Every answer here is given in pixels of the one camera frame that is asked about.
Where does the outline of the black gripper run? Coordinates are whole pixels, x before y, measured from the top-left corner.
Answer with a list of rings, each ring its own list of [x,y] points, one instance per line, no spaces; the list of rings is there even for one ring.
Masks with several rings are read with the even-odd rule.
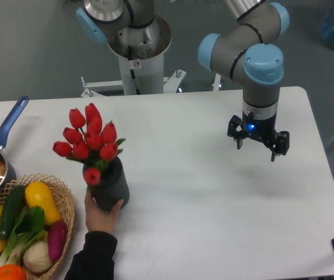
[[[233,115],[228,123],[227,136],[237,142],[237,149],[241,149],[246,138],[263,143],[272,152],[271,162],[274,162],[278,155],[286,155],[290,147],[290,133],[275,130],[276,116],[257,120],[253,112],[243,113],[242,118]]]

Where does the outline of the black sleeved forearm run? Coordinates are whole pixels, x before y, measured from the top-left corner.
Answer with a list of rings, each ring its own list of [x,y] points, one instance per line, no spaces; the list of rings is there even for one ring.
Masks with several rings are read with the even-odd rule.
[[[114,279],[113,256],[118,240],[100,231],[86,233],[83,249],[73,256],[64,279]]]

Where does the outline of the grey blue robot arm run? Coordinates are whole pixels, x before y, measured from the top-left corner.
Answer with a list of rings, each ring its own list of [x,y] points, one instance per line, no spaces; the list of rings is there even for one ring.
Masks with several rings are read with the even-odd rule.
[[[287,30],[289,14],[275,2],[227,4],[237,27],[226,36],[208,34],[199,45],[198,61],[243,89],[242,116],[233,116],[227,131],[237,146],[250,138],[272,156],[285,155],[290,135],[275,130],[284,58],[274,41]],[[171,29],[155,14],[153,1],[84,1],[76,18],[93,41],[107,44],[118,57],[126,95],[163,93]]]

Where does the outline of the person's bare hand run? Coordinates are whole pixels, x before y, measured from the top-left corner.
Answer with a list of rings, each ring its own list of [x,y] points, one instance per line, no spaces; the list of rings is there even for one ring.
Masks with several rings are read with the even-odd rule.
[[[102,211],[96,204],[89,190],[85,195],[86,227],[88,232],[105,232],[113,235],[118,215],[124,200],[119,200],[110,212]]]

